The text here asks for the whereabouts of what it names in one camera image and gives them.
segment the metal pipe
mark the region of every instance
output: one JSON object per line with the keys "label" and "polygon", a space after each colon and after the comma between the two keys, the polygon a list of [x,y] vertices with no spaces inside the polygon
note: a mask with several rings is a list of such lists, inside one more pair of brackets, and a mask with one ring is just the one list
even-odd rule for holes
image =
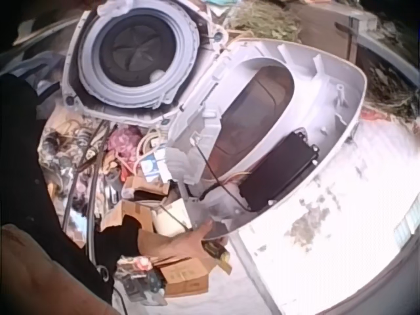
{"label": "metal pipe", "polygon": [[100,128],[102,128],[104,123],[105,123],[105,121],[102,120],[99,123],[99,126],[93,132],[93,134],[91,135],[86,147],[83,149],[83,152],[82,152],[82,155],[81,155],[81,158],[79,160],[79,163],[78,163],[77,167],[74,168],[73,182],[72,182],[72,186],[70,187],[70,191],[68,193],[68,200],[67,200],[67,203],[66,203],[66,208],[64,209],[64,218],[63,218],[63,223],[62,223],[62,229],[63,229],[64,233],[67,232],[68,221],[70,219],[70,208],[72,207],[72,204],[73,204],[73,195],[74,195],[74,190],[76,188],[77,180],[79,178],[80,168],[83,165],[83,162],[85,160],[87,150],[91,147],[91,143],[92,143],[93,138],[99,132]]}
{"label": "metal pipe", "polygon": [[95,201],[96,201],[96,186],[98,184],[99,169],[102,166],[104,159],[105,143],[111,132],[110,123],[107,123],[104,137],[100,144],[98,155],[93,169],[91,191],[89,192],[89,202],[87,204],[87,239],[86,239],[86,253],[89,260],[96,266],[95,258]]}

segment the washing machine drum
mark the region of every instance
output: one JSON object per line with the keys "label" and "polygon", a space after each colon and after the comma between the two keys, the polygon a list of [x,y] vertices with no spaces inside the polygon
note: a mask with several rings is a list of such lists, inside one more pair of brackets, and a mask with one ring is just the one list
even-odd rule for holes
{"label": "washing machine drum", "polygon": [[180,6],[139,1],[118,17],[96,16],[79,46],[87,92],[120,108],[172,103],[194,66],[200,37]]}

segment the person's arm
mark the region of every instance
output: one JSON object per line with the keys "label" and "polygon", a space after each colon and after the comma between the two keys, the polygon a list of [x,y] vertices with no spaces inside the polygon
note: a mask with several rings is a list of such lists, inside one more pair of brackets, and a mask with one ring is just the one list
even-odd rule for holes
{"label": "person's arm", "polygon": [[1,228],[1,297],[7,314],[119,314],[11,224]]}

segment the dry grass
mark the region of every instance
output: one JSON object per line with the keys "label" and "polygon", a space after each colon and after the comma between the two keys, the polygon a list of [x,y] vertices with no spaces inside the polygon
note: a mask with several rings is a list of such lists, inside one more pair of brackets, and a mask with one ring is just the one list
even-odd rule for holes
{"label": "dry grass", "polygon": [[226,28],[252,31],[255,37],[281,39],[300,43],[299,19],[275,3],[265,0],[245,0],[234,8]]}

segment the person's hand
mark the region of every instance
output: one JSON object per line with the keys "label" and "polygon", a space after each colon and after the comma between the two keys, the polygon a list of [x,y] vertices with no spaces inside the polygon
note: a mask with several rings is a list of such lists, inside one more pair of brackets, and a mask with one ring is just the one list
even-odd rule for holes
{"label": "person's hand", "polygon": [[169,238],[167,236],[140,230],[138,233],[138,249],[144,256],[167,259],[209,258],[203,249],[202,241],[211,231],[213,221],[209,220],[197,230],[181,233]]}

